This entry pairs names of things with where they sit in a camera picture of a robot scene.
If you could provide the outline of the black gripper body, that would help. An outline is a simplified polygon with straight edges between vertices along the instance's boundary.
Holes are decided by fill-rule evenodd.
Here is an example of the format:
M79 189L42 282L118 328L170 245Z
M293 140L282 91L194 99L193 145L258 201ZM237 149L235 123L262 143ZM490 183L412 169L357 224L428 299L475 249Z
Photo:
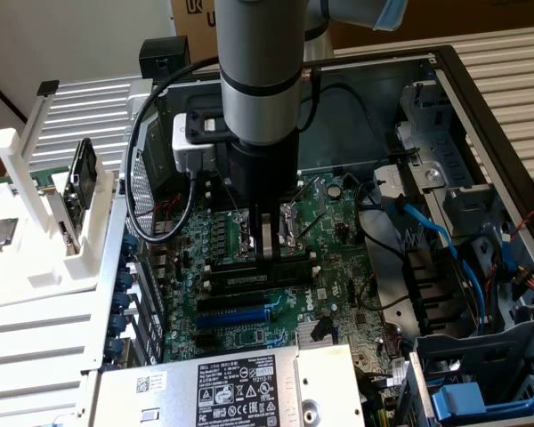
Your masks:
M258 146L237 140L227 146L231 182L258 210L274 210L295 182L299 132L272 145Z

